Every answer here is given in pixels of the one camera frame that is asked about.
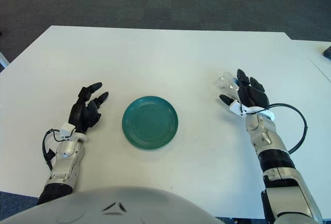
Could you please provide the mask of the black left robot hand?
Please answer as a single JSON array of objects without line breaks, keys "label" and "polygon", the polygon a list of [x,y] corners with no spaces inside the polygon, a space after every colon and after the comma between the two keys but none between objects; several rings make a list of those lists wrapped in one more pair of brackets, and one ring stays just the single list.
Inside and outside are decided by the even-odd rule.
[{"label": "black left robot hand", "polygon": [[104,92],[99,97],[90,100],[92,94],[102,87],[102,83],[94,83],[88,87],[82,87],[76,103],[72,106],[68,123],[76,128],[76,132],[85,134],[101,118],[98,112],[101,104],[107,99],[109,92]]}]

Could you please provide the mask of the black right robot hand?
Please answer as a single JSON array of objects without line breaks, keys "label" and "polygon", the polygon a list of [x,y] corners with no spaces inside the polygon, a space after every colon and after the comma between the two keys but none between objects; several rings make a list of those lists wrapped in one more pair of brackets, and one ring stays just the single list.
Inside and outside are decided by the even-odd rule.
[{"label": "black right robot hand", "polygon": [[219,98],[228,106],[235,100],[246,107],[266,108],[269,105],[263,85],[255,78],[249,78],[241,69],[237,70],[236,77],[224,72],[220,76],[219,87],[222,92]]}]

